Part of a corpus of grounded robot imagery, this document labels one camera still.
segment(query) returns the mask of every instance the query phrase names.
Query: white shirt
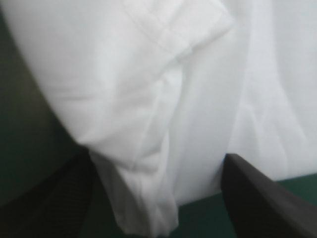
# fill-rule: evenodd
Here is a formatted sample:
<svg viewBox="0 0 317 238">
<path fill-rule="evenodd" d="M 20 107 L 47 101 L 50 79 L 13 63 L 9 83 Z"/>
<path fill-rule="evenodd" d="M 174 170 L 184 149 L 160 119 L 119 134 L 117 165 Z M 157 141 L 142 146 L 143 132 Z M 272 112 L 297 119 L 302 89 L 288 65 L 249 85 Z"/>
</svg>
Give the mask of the white shirt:
<svg viewBox="0 0 317 238">
<path fill-rule="evenodd" d="M 317 172 L 317 1 L 1 0 L 119 226 L 167 235 L 219 192 L 225 153 L 272 179 Z"/>
</svg>

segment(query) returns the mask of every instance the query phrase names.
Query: green background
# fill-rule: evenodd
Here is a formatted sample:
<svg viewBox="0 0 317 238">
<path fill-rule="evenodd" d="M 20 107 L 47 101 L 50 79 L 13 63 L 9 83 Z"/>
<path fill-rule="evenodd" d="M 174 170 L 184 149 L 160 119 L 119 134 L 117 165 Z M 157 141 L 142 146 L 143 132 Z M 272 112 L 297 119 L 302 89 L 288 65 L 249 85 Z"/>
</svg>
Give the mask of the green background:
<svg viewBox="0 0 317 238">
<path fill-rule="evenodd" d="M 36 86 L 0 17 L 0 206 L 48 177 L 79 151 Z M 317 205 L 317 175 L 281 182 Z M 98 178 L 80 238 L 119 238 Z M 220 194 L 182 206 L 171 238 L 234 238 Z"/>
</svg>

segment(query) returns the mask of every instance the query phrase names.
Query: white fabric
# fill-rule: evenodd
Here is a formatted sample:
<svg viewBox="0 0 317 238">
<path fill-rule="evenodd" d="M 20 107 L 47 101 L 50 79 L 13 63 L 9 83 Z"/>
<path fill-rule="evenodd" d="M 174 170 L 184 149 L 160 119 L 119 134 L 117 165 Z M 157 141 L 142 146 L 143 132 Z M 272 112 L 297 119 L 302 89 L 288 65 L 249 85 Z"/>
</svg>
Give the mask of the white fabric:
<svg viewBox="0 0 317 238">
<path fill-rule="evenodd" d="M 177 226 L 238 153 L 317 172 L 317 1 L 1 0 L 38 85 L 91 150 L 126 233 Z"/>
</svg>

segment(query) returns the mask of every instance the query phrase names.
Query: white cloth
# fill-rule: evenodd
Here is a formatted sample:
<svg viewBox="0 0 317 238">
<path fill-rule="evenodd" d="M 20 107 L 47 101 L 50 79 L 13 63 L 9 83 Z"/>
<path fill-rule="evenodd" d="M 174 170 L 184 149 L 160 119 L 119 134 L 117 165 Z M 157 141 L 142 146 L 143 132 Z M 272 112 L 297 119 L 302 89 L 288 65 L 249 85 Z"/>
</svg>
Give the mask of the white cloth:
<svg viewBox="0 0 317 238">
<path fill-rule="evenodd" d="M 177 226 L 238 153 L 317 172 L 317 1 L 1 0 L 50 106 L 91 150 L 126 233 Z"/>
</svg>

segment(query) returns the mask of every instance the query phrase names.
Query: green floor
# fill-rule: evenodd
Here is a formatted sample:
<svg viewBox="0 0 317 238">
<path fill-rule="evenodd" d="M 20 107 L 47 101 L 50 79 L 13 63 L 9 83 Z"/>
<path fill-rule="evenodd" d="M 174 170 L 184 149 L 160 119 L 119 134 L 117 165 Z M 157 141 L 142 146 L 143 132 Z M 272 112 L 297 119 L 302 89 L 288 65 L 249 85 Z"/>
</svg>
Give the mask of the green floor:
<svg viewBox="0 0 317 238">
<path fill-rule="evenodd" d="M 0 205 L 60 168 L 79 147 L 50 111 L 0 18 Z M 317 205 L 317 175 L 282 182 Z M 216 195 L 180 208 L 171 238 L 236 237 Z M 101 183 L 94 193 L 80 238 L 126 237 L 116 226 Z"/>
</svg>

